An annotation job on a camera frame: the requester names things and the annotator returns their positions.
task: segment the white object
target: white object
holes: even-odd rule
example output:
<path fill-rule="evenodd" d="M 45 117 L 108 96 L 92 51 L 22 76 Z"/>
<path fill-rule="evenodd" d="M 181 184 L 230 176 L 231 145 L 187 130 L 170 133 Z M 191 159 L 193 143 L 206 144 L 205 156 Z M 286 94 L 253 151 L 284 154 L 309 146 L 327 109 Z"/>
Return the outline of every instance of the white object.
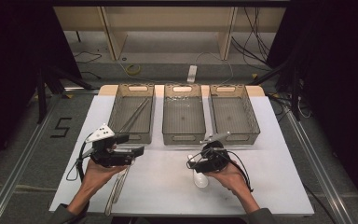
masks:
<path fill-rule="evenodd" d="M 112 137 L 115 135 L 113 131 L 106 125 L 99 127 L 92 135 L 86 139 L 86 143 L 95 142 L 104 138 Z"/>
<path fill-rule="evenodd" d="M 190 69 L 188 70 L 187 82 L 194 83 L 194 81 L 196 80 L 196 74 L 197 74 L 197 66 L 190 65 Z"/>
<path fill-rule="evenodd" d="M 212 133 L 212 119 L 208 105 L 208 86 L 202 94 L 206 133 Z M 112 214 L 117 216 L 216 217 L 243 216 L 244 210 L 231 191 L 215 179 L 209 179 L 208 188 L 194 188 L 193 176 L 186 167 L 187 155 L 200 153 L 201 146 L 165 146 L 162 139 L 164 86 L 156 85 L 156 107 L 153 118 L 153 139 L 145 146 L 145 154 L 137 158 L 136 165 L 126 178 L 120 200 L 113 204 Z M 250 97 L 260 127 L 252 146 L 225 146 L 243 161 L 251 177 L 252 193 L 260 207 L 282 217 L 304 217 L 314 214 L 310 199 L 301 184 L 281 129 L 268 97 Z M 95 124 L 110 118 L 114 96 L 95 96 L 68 161 L 57 193 L 49 208 L 55 211 L 60 203 L 69 203 L 80 187 L 80 181 L 67 181 L 66 176 L 76 162 L 87 135 Z M 103 213 L 107 198 L 115 183 L 112 178 L 90 200 L 89 212 Z"/>
<path fill-rule="evenodd" d="M 190 161 L 195 161 L 193 155 L 188 155 L 187 158 Z M 206 188 L 209 184 L 208 178 L 202 173 L 197 173 L 196 170 L 193 170 L 193 181 L 200 189 Z"/>

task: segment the floor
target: floor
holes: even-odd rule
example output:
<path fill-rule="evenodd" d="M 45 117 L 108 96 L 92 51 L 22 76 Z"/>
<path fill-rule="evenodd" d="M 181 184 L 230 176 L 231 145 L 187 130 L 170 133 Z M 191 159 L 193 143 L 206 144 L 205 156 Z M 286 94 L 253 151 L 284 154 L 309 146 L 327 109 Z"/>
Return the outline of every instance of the floor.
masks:
<path fill-rule="evenodd" d="M 117 62 L 113 62 L 110 58 L 103 33 L 80 32 L 81 42 L 78 42 L 75 32 L 65 32 L 65 34 L 74 55 L 86 51 L 76 56 L 76 60 L 79 62 L 78 66 L 83 72 L 84 80 L 95 86 L 129 80 L 124 75 L 120 63 L 140 64 L 143 76 L 155 81 L 163 78 L 186 81 L 188 67 L 191 64 L 198 65 L 200 69 L 196 82 L 197 78 L 200 81 L 205 80 L 203 76 L 208 73 L 211 81 L 229 79 L 229 82 L 247 83 L 253 79 L 253 75 L 262 76 L 267 72 L 255 67 L 268 69 L 257 60 L 246 59 L 245 61 L 234 48 L 230 49 L 227 61 L 220 61 L 214 33 L 129 33 L 125 48 Z M 247 35 L 235 34 L 234 36 L 240 43 L 244 43 Z M 272 43 L 274 34 L 263 34 L 262 37 L 268 46 Z M 250 40 L 248 49 L 255 55 L 262 56 L 255 39 Z M 276 78 L 273 78 L 261 85 L 266 93 L 275 92 L 275 81 Z M 65 80 L 62 83 L 68 89 L 78 88 L 77 85 Z M 94 94 L 71 91 L 64 96 L 48 95 L 51 113 L 46 121 L 46 127 L 41 130 L 40 136 L 34 143 L 34 150 L 30 152 L 29 160 L 24 163 L 24 169 L 19 174 L 20 180 L 16 183 L 13 194 L 8 198 L 7 203 L 3 204 L 0 223 L 38 223 L 51 216 L 48 211 L 49 204 L 61 180 L 62 171 L 72 154 L 83 124 L 82 120 L 87 116 Z M 279 223 L 344 223 L 331 206 L 324 186 L 321 185 L 312 166 L 310 155 L 304 148 L 304 143 L 297 137 L 295 127 L 298 122 L 293 123 L 291 113 L 283 110 L 280 104 L 271 101 L 271 105 L 277 114 L 277 121 L 279 121 L 298 174 L 302 182 L 310 189 L 309 198 L 315 210 L 315 214 L 311 217 L 276 217 Z M 40 128 L 36 125 L 37 111 L 37 99 L 30 99 L 17 129 L 7 140 L 7 148 L 0 152 L 0 192 L 11 177 L 12 170 L 17 167 L 17 162 L 23 157 L 23 153 L 31 147 L 29 139 L 35 135 L 35 130 Z M 309 114 L 307 109 L 304 113 L 305 116 L 301 118 L 299 124 L 304 128 L 334 190 L 348 210 L 351 223 L 358 223 L 358 191 L 346 175 L 339 160 L 334 156 L 317 119 L 314 116 L 305 118 Z M 63 134 L 62 130 L 56 129 L 60 119 L 62 119 L 60 125 L 70 129 L 65 137 L 52 138 L 52 135 Z M 111 217 L 89 214 L 89 223 L 110 223 L 110 220 Z"/>

